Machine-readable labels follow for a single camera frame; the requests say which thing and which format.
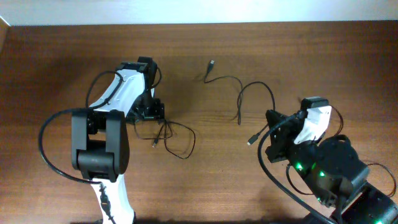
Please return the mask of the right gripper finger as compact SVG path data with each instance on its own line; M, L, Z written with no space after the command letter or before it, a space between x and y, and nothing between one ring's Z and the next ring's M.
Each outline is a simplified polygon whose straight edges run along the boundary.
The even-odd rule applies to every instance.
M274 132L277 131L277 129L275 129L274 126L279 124L281 121L285 120L286 118L287 118L287 115L284 115L275 110L267 110L267 112L266 112L266 119L267 119L269 128L273 129Z
M271 134L271 145L266 149L266 155L271 163L287 160L287 132L278 132Z

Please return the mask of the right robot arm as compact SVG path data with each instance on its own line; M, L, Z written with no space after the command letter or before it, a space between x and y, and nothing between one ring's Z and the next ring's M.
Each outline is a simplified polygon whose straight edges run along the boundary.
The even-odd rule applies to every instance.
M325 138L334 107L319 96L304 98L300 109L290 115L268 110L268 132L261 142L270 146L257 149L259 163L273 183L306 208L304 223L397 223L397 204L368 182L369 165L360 160L347 136L337 133ZM283 186L266 168L269 162L287 161L325 207L334 209L322 215Z

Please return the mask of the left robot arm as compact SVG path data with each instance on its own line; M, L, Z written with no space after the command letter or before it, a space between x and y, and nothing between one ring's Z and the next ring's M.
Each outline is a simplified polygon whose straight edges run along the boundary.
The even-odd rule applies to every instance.
M103 223L134 223L124 181L127 123L164 119L164 104L154 96L162 74L150 57L123 62L111 74L102 96L72 114L72 166L95 191Z

